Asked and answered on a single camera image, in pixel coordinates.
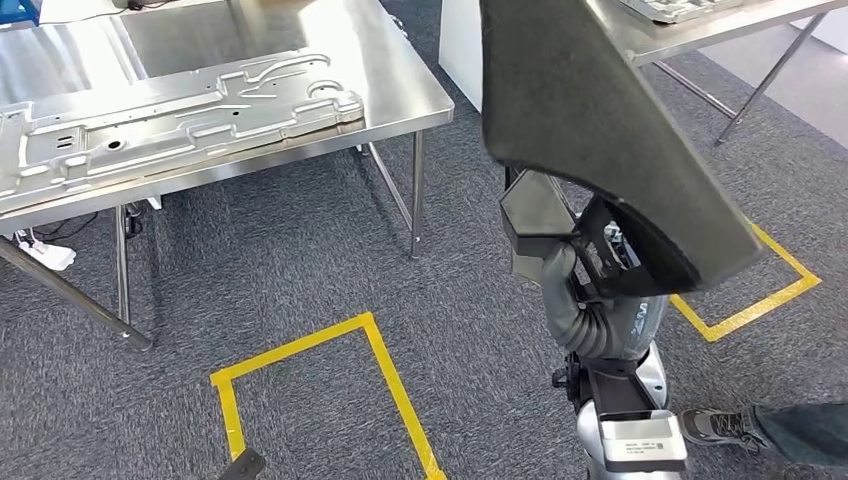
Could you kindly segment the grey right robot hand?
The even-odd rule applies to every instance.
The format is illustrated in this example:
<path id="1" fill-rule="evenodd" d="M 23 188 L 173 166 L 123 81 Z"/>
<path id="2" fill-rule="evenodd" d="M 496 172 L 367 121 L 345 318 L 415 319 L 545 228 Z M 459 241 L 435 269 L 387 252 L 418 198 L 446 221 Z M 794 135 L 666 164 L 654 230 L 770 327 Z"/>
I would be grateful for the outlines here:
<path id="1" fill-rule="evenodd" d="M 541 291 L 547 327 L 566 351 L 589 359 L 635 361 L 650 349 L 668 306 L 666 296 L 580 301 L 571 281 L 577 252 L 557 245 L 543 261 Z"/>

